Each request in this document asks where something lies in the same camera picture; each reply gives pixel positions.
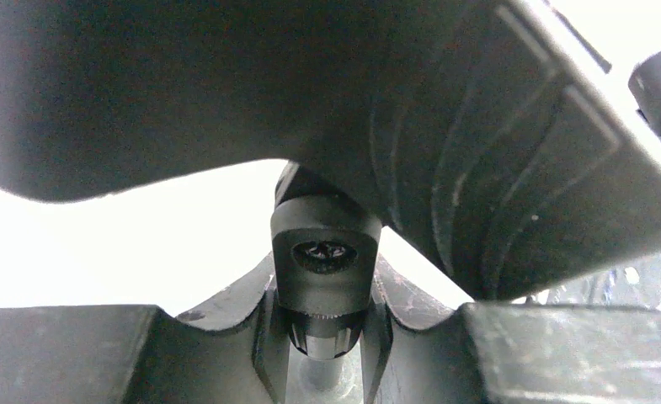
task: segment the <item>white background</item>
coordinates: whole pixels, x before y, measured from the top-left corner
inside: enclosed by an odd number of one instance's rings
[[[661,49],[661,0],[554,0],[613,64],[632,102],[635,63]],[[270,250],[275,182],[285,162],[225,167],[123,194],[43,205],[0,191],[0,307],[153,303],[175,315],[214,295]],[[390,232],[381,250],[411,280],[469,301]]]

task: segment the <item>recessed hole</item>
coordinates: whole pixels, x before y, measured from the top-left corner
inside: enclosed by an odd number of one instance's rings
[[[627,267],[625,268],[625,279],[628,284],[639,284],[640,274],[637,273],[637,269],[634,267]]]

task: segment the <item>white backdrop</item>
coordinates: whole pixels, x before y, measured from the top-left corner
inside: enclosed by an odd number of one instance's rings
[[[632,67],[661,49],[661,0],[553,0],[615,69],[626,107]],[[0,307],[153,303],[170,314],[239,278],[270,250],[281,161],[225,167],[123,194],[43,205],[0,191]],[[381,251],[411,280],[469,301],[386,231]]]

